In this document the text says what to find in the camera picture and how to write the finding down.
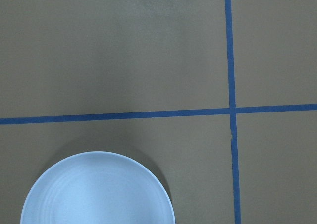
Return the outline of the light blue plate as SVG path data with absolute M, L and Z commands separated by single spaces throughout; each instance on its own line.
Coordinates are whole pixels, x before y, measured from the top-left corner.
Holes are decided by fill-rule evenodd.
M 23 224 L 173 224 L 171 200 L 139 162 L 112 152 L 84 152 L 48 168 L 21 212 Z

